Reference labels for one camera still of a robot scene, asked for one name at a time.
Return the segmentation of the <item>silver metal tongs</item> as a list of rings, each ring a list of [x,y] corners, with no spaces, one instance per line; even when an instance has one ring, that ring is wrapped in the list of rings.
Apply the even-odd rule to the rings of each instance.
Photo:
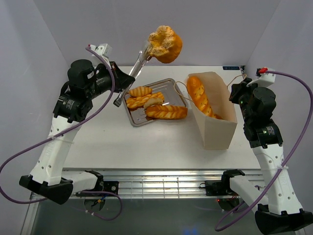
[[[139,55],[138,55],[136,63],[134,64],[133,68],[129,72],[129,76],[131,76],[134,79],[136,79],[140,75],[141,70],[143,69],[143,67],[152,58],[152,56],[150,55],[151,49],[152,49],[152,44],[149,41],[145,41],[144,44],[143,44],[142,49],[139,51]],[[123,98],[125,97],[127,92],[130,90],[130,88],[131,88],[133,83],[134,82],[132,82],[127,88],[123,89],[119,93],[118,97],[114,100],[113,104],[116,107],[120,107],[120,105],[122,104]]]

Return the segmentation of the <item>cream paper bag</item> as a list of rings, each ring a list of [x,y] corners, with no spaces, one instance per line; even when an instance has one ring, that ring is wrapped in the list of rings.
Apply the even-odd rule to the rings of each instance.
[[[191,73],[182,84],[187,95],[181,97],[191,104],[204,149],[227,150],[237,127],[234,104],[229,101],[230,84],[212,71]]]

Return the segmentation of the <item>long fake baguette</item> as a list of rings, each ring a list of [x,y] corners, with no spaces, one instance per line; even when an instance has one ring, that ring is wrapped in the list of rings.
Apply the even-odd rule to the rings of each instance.
[[[191,76],[187,79],[187,91],[195,106],[206,116],[216,119],[222,119],[219,115],[213,112],[209,103],[208,97],[204,90],[204,85],[196,76]]]

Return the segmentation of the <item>round sesame fake bread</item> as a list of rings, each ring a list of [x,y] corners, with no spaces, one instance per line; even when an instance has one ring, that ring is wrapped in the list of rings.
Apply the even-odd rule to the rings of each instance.
[[[161,25],[149,35],[151,44],[150,56],[164,64],[172,63],[177,59],[182,50],[182,39],[167,25]]]

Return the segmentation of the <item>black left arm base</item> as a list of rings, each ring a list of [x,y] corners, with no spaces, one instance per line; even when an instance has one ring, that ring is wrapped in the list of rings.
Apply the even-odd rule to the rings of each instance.
[[[97,188],[85,190],[83,192],[75,193],[75,196],[78,197],[86,197],[86,196],[105,196],[106,194],[103,193],[104,191],[119,194],[119,181],[103,181],[101,182]]]

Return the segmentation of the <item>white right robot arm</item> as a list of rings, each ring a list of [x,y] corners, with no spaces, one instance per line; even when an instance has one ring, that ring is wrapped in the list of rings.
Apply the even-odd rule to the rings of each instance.
[[[234,169],[223,173],[222,191],[242,198],[248,205],[243,214],[252,211],[264,235],[298,231],[311,225],[313,214],[303,209],[295,195],[285,164],[282,136],[271,118],[276,107],[274,92],[245,78],[232,85],[229,100],[240,106],[244,134],[260,165],[266,188],[258,190],[241,170]]]

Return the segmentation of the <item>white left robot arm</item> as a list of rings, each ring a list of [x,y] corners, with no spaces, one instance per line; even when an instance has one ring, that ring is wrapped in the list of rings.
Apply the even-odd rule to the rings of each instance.
[[[119,69],[114,61],[107,68],[91,61],[74,61],[67,71],[68,81],[63,85],[53,110],[52,125],[47,144],[28,175],[20,178],[20,186],[59,205],[73,194],[89,191],[103,192],[103,176],[96,171],[64,173],[63,167],[73,140],[93,108],[92,100],[106,91],[119,93],[135,78]]]

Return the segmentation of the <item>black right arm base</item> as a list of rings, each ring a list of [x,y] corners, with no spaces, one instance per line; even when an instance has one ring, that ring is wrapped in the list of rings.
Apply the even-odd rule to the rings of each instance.
[[[206,196],[226,196],[232,193],[221,181],[213,182],[206,180],[200,183],[199,189],[204,189]]]

